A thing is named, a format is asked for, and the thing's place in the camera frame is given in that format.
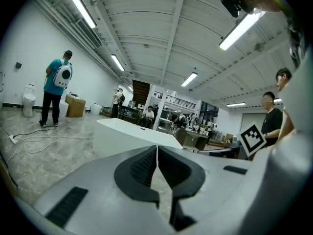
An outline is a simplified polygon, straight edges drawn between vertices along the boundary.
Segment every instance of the black cable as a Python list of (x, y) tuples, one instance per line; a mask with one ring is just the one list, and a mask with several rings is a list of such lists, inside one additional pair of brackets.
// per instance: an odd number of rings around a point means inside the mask
[(34, 131), (34, 132), (31, 132), (31, 133), (28, 133), (28, 134), (17, 134), (15, 136), (13, 136), (13, 138), (17, 137), (17, 136), (25, 136), (25, 135), (29, 135), (29, 134), (33, 134), (35, 132), (38, 132), (38, 131), (48, 131), (48, 130), (55, 130), (57, 127), (54, 127), (53, 128), (50, 128), (50, 129), (44, 129), (44, 130), (37, 130), (37, 131)]
[(8, 134), (7, 132), (6, 132), (6, 130), (2, 127), (2, 126), (0, 126), (1, 127), (1, 129), (8, 135), (8, 136), (10, 136), (10, 134)]

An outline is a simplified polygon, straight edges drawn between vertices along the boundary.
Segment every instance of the tube light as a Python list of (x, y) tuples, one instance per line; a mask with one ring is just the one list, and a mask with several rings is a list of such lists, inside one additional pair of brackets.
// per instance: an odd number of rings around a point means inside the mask
[(246, 105), (246, 103), (227, 104), (228, 107), (232, 107), (232, 106), (243, 106), (243, 105)]
[(76, 5), (79, 12), (82, 14), (90, 28), (95, 28), (97, 25), (95, 21), (92, 19), (90, 13), (88, 12), (87, 8), (85, 7), (82, 0), (72, 0), (74, 4)]
[(195, 72), (191, 73), (191, 75), (187, 78), (187, 80), (181, 86), (186, 87), (192, 80), (195, 79), (196, 76), (198, 76), (197, 73)]
[(227, 50), (234, 44), (244, 33), (246, 33), (263, 15), (265, 11), (258, 14), (246, 14), (238, 25), (236, 25), (231, 32), (221, 41), (220, 48)]
[(118, 61), (116, 55), (111, 55), (111, 58), (115, 61), (115, 63), (117, 64), (121, 71), (125, 71), (121, 63)]

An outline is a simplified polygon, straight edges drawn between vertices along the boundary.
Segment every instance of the gray floor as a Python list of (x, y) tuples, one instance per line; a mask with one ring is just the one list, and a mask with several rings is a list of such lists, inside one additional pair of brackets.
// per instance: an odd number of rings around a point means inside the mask
[[(12, 108), (3, 107), (0, 112), (0, 126), (10, 135), (38, 130), (41, 112), (40, 110), (33, 110), (33, 112), (33, 117), (26, 118), (22, 109), (12, 110)], [(51, 118), (51, 113), (49, 113), (47, 126), (52, 125)], [(88, 135), (93, 135), (95, 121), (102, 118), (106, 117), (95, 116), (91, 113), (86, 113), (83, 118), (60, 118), (59, 127), (56, 130), (37, 132), (32, 136), (47, 133), (50, 136), (86, 138)], [(92, 140), (65, 139), (51, 144), (44, 151), (30, 154), (44, 149), (50, 142), (57, 139), (59, 138), (43, 143), (29, 142), (26, 146), (27, 150), (23, 145), (8, 163), (10, 174), (19, 186), (21, 197), (31, 205), (49, 186), (81, 165), (98, 158), (92, 149)], [(0, 128), (0, 150), (6, 161), (22, 144), (23, 141), (19, 141), (14, 145)], [(172, 191), (158, 168), (153, 175), (151, 188), (159, 192), (159, 211), (166, 220), (169, 220)]]

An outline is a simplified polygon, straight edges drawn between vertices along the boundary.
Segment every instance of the toilet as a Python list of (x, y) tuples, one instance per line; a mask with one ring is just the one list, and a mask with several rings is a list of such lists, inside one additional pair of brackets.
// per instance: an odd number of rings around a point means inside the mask
[(0, 111), (4, 101), (4, 71), (0, 70)]
[(35, 96), (36, 88), (29, 84), (25, 86), (23, 93), (23, 113), (25, 117), (32, 117), (33, 110), (32, 107), (35, 105), (36, 96)]

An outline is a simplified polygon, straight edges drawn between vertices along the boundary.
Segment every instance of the white column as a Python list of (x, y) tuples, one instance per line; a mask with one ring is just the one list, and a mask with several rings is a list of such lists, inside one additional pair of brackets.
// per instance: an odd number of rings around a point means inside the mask
[(145, 107), (143, 108), (143, 112), (145, 112), (148, 109), (148, 106), (149, 106), (150, 101), (151, 101), (151, 97), (153, 97), (153, 95), (155, 93), (155, 90), (156, 90), (156, 86), (155, 85), (150, 85), (149, 94), (148, 94), (148, 97), (147, 97), (147, 100), (146, 100)]
[(160, 103), (158, 105), (157, 117), (156, 117), (155, 123), (153, 125), (153, 129), (154, 130), (157, 129), (158, 122), (159, 122), (160, 117), (161, 117), (161, 113), (162, 113), (162, 110), (163, 110), (164, 102), (165, 102), (165, 99), (166, 99), (167, 90), (162, 88), (162, 91), (160, 93), (163, 93), (163, 96), (162, 96), (162, 99), (161, 99), (161, 101), (160, 101)]

